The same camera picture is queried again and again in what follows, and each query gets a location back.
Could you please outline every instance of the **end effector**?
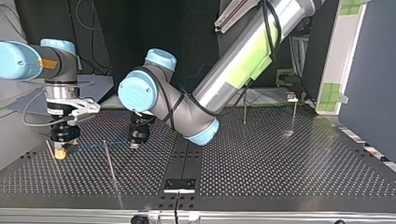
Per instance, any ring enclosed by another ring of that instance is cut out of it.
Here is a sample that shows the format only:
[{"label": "end effector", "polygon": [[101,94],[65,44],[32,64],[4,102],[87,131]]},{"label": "end effector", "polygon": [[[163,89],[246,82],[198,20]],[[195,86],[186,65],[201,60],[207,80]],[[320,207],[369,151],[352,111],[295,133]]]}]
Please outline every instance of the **end effector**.
[{"label": "end effector", "polygon": [[40,46],[14,41],[0,42],[0,67],[0,78],[44,78],[47,111],[54,121],[49,124],[32,124],[25,118],[23,121],[30,126],[51,125],[50,138],[55,145],[55,157],[64,159],[67,149],[79,137],[78,122],[100,110],[99,104],[93,99],[78,98],[78,66],[74,44],[55,39],[43,39]]},{"label": "end effector", "polygon": [[170,83],[177,59],[161,49],[148,51],[145,63],[119,86],[120,101],[137,113],[154,114],[193,143],[208,143],[219,129],[215,116]]}]

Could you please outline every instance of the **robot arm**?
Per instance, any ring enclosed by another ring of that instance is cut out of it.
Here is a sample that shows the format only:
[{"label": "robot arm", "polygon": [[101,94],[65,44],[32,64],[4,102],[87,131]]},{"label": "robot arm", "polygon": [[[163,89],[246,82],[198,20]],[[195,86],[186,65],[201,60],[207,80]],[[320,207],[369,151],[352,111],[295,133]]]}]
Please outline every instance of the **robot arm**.
[{"label": "robot arm", "polygon": [[324,1],[269,0],[267,5],[271,9],[266,11],[267,21],[263,11],[258,10],[192,95],[182,94],[169,84],[176,58],[166,51],[151,49],[145,64],[121,82],[120,100],[128,109],[149,111],[188,140],[205,145],[218,131],[216,115],[272,62],[267,32],[271,33],[273,42],[282,41],[301,19],[312,16]]},{"label": "robot arm", "polygon": [[[50,124],[50,137],[54,142],[55,157],[64,159],[67,149],[79,137],[78,121],[87,115],[98,113],[100,109],[99,104],[92,99],[78,98],[78,68],[74,45],[54,39],[43,39],[40,46],[0,42],[0,67],[1,78],[45,79],[47,109],[54,120]],[[23,122],[30,126],[49,126],[27,123],[25,117]]]}]

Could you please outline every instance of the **optical breadboard table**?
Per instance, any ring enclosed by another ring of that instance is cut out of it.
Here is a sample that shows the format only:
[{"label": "optical breadboard table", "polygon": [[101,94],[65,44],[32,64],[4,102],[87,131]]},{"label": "optical breadboard table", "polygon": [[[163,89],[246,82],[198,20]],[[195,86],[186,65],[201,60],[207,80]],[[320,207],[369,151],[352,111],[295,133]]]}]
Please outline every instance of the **optical breadboard table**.
[{"label": "optical breadboard table", "polygon": [[[81,123],[78,150],[63,161],[43,143],[0,171],[3,212],[396,214],[396,174],[310,108],[295,119],[292,107],[249,108],[245,124],[243,108],[226,109],[205,147],[156,120],[138,149],[126,142],[130,113],[104,110]],[[177,181],[192,191],[165,193]]]}]

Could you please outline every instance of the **silver arm tube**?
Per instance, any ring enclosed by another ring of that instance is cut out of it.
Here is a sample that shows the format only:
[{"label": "silver arm tube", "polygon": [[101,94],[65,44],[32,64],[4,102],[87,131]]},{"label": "silver arm tube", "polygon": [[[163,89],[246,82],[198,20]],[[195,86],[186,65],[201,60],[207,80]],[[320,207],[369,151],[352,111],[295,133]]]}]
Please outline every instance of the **silver arm tube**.
[{"label": "silver arm tube", "polygon": [[[305,17],[312,16],[324,0],[270,0],[282,27],[281,40]],[[268,11],[273,42],[274,16]],[[193,92],[195,99],[211,112],[219,113],[251,78],[255,79],[271,63],[262,10],[216,62]]]},{"label": "silver arm tube", "polygon": [[[279,18],[282,34],[277,33],[275,18],[268,10],[273,42],[278,35],[287,36],[304,17],[311,16],[324,0],[270,0]],[[219,128],[212,116],[221,111],[240,88],[257,78],[271,63],[270,49],[262,11],[229,47],[205,79],[193,92],[193,98],[182,95],[166,79],[176,66],[176,58],[160,49],[148,52],[146,63],[125,78],[119,87],[121,102],[136,112],[149,111],[172,125],[176,131],[197,145],[208,143]]]}]

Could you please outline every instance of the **black cable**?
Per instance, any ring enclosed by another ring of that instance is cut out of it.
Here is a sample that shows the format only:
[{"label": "black cable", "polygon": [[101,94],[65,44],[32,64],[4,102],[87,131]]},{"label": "black cable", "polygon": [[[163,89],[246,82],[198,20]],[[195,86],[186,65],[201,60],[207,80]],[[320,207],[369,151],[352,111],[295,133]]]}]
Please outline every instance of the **black cable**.
[{"label": "black cable", "polygon": [[[92,0],[92,27],[93,27],[93,28],[95,27],[95,5],[93,4],[93,0]],[[95,54],[94,54],[94,52],[93,52],[93,46],[94,46],[93,41],[94,41],[94,32],[95,32],[95,31],[96,31],[96,30],[94,30],[94,29],[91,30],[91,55],[92,55],[92,59],[93,59],[93,61],[94,61],[97,65],[99,65],[99,66],[102,67],[102,68],[107,69],[107,68],[109,68],[109,67],[111,66],[111,64],[110,64],[109,66],[104,66],[104,65],[101,65],[101,64],[95,59]]]},{"label": "black cable", "polygon": [[212,116],[212,117],[216,117],[218,114],[212,113],[210,112],[208,109],[204,108],[203,106],[201,106],[201,104],[195,99],[195,97],[188,93],[186,91],[186,89],[184,89],[184,87],[182,85],[179,84],[180,90],[196,105],[198,106],[198,108],[200,108],[202,111],[204,111],[206,114]]},{"label": "black cable", "polygon": [[262,15],[264,16],[265,31],[267,34],[268,44],[269,44],[270,50],[271,50],[270,58],[274,62],[274,61],[276,61],[276,53],[275,53],[274,42],[273,42],[272,35],[271,35],[271,27],[270,27],[270,24],[268,21],[267,0],[262,0]]},{"label": "black cable", "polygon": [[175,121],[174,121],[174,116],[173,116],[173,110],[171,107],[171,104],[169,103],[169,99],[168,99],[168,95],[166,94],[165,88],[163,87],[163,84],[161,83],[161,81],[147,68],[145,67],[136,67],[135,69],[133,69],[131,72],[135,71],[135,70],[141,70],[143,72],[146,72],[147,74],[149,74],[152,79],[154,80],[154,82],[156,83],[156,85],[158,87],[160,87],[161,92],[163,93],[163,99],[165,100],[165,104],[166,104],[166,109],[168,110],[168,114],[170,114],[169,120],[171,122],[171,127],[172,130],[175,130]]},{"label": "black cable", "polygon": [[253,80],[250,80],[249,83],[247,84],[247,86],[245,87],[245,89],[242,91],[241,94],[239,94],[238,99],[235,101],[235,103],[233,103],[233,106],[237,106],[239,101],[241,101],[242,97],[244,97],[244,95],[247,93],[248,89],[251,87],[251,85],[253,85]]},{"label": "black cable", "polygon": [[291,58],[293,59],[294,66],[296,67],[296,74],[297,74],[297,77],[300,79],[300,83],[301,83],[301,85],[303,86],[303,89],[304,89],[304,91],[306,92],[306,95],[307,95],[308,98],[311,100],[312,104],[314,104],[314,106],[317,107],[317,103],[315,102],[315,99],[312,98],[311,95],[309,94],[309,92],[306,90],[306,87],[305,87],[305,85],[304,85],[304,83],[303,83],[303,78],[301,77],[301,74],[300,74],[300,72],[298,71],[298,68],[297,68],[297,60],[296,60],[296,57],[295,57],[295,54],[294,54],[294,48],[293,48],[293,45],[292,45],[292,44],[290,44],[290,51],[291,51]]},{"label": "black cable", "polygon": [[[277,30],[277,37],[276,37],[276,42],[274,44],[273,39],[272,39],[272,34],[271,34],[271,27],[268,21],[268,14],[267,14],[267,8],[271,12],[271,14],[274,17],[274,21],[276,24],[276,30]],[[281,36],[282,36],[282,26],[280,25],[280,20],[279,17],[277,16],[274,7],[271,5],[271,3],[267,2],[267,0],[262,0],[262,15],[264,17],[264,23],[265,23],[265,32],[267,34],[267,39],[268,39],[268,44],[270,46],[271,54],[270,58],[273,62],[276,61],[276,52],[279,48],[280,41],[281,41]],[[241,101],[242,97],[247,93],[248,89],[253,85],[253,80],[250,80],[245,89],[242,91],[242,93],[239,95],[238,99],[235,101],[233,106],[238,105],[238,103]]]},{"label": "black cable", "polygon": [[85,63],[88,64],[88,66],[92,69],[91,70],[91,74],[93,74],[95,71],[99,72],[100,75],[104,75],[104,73],[102,72],[102,70],[100,70],[99,68],[95,67],[95,65],[93,65],[93,63],[90,60],[87,60],[81,56],[79,56],[79,58],[84,61]]}]

